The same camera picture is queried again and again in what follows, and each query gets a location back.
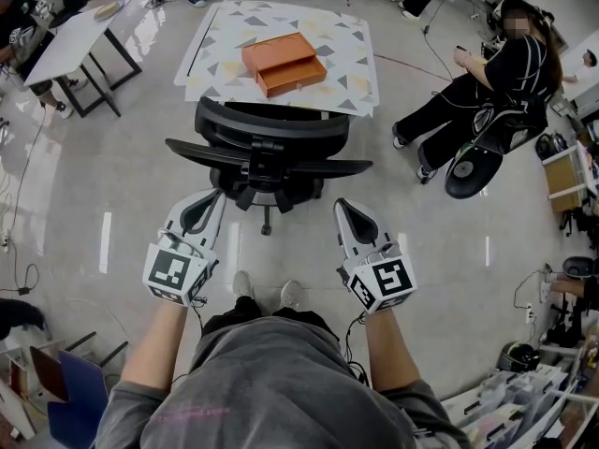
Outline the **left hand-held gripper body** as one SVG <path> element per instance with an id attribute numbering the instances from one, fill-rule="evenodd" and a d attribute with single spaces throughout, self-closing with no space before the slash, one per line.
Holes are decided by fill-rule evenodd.
<path id="1" fill-rule="evenodd" d="M 149 245 L 142 282 L 154 297 L 190 307 L 217 264 L 212 249 L 198 249 L 180 235 L 162 230 L 157 242 Z"/>

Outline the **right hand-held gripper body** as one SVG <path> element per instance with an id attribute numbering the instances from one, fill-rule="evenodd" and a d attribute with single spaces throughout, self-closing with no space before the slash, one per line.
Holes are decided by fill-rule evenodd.
<path id="1" fill-rule="evenodd" d="M 400 305 L 417 290 L 411 260 L 397 240 L 345 259 L 338 273 L 367 314 Z"/>

